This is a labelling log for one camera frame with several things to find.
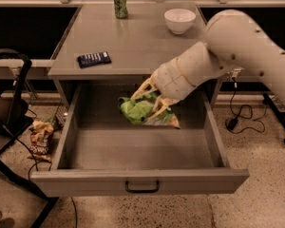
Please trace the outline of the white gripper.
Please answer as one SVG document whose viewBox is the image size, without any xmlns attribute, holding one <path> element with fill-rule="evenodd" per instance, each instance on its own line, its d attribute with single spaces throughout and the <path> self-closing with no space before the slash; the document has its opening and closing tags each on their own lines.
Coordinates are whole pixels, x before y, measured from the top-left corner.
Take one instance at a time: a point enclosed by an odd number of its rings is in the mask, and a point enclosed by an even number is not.
<svg viewBox="0 0 285 228">
<path fill-rule="evenodd" d="M 168 98 L 173 101 L 184 100 L 197 87 L 190 83 L 178 59 L 162 64 L 154 73 L 153 78 L 147 78 L 133 93 L 131 99 L 143 98 L 146 115 L 144 122 L 177 122 L 179 119 L 172 110 Z"/>
</svg>

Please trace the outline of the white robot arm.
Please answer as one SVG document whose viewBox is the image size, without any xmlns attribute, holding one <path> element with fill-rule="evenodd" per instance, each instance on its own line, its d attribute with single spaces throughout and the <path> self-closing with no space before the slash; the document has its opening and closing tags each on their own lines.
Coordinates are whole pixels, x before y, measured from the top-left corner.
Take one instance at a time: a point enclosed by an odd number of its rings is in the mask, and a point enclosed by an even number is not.
<svg viewBox="0 0 285 228">
<path fill-rule="evenodd" d="M 285 50 L 274 43 L 246 13 L 226 9 L 214 15 L 203 31 L 203 40 L 162 64 L 132 95 L 149 87 L 160 96 L 140 122 L 160 115 L 185 99 L 199 85 L 241 67 L 265 84 L 285 104 Z"/>
</svg>

